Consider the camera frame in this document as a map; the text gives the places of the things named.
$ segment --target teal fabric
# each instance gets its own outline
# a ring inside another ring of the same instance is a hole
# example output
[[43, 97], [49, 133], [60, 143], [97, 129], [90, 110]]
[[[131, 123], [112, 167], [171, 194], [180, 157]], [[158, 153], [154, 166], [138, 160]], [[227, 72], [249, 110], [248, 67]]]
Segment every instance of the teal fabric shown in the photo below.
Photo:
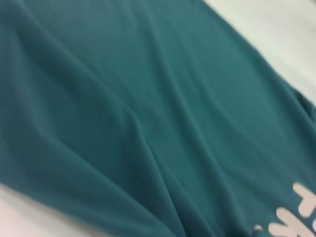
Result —
[[314, 107], [200, 0], [2, 0], [0, 75], [0, 182], [37, 201], [116, 237], [311, 227]]

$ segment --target teal t-shirt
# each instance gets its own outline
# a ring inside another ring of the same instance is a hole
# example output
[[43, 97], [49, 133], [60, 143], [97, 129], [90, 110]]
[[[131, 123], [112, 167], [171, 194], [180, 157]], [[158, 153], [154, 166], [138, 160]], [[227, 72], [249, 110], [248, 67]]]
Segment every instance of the teal t-shirt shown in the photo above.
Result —
[[315, 237], [315, 171], [313, 105], [202, 1], [0, 1], [1, 183], [115, 237]]

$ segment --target green shirt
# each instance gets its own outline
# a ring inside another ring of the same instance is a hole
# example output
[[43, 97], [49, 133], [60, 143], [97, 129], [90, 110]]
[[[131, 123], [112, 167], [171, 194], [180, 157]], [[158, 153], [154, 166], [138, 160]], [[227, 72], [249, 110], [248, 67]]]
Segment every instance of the green shirt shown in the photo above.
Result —
[[2, 0], [0, 72], [3, 184], [115, 237], [312, 229], [314, 107], [202, 1]]

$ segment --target teal cloth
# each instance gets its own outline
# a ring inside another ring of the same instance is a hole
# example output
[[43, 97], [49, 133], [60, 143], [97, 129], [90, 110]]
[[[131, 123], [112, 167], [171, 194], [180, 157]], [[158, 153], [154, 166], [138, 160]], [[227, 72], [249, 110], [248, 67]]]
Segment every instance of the teal cloth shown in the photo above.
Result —
[[269, 236], [316, 191], [313, 105], [200, 0], [2, 0], [0, 75], [0, 182], [115, 237]]

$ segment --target white surface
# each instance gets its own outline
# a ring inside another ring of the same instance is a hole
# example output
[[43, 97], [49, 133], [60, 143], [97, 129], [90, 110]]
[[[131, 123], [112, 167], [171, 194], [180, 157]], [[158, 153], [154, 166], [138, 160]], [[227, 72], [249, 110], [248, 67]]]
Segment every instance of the white surface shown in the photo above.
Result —
[[[316, 4], [308, 0], [206, 0], [295, 88], [316, 103]], [[0, 185], [1, 237], [95, 237]]]

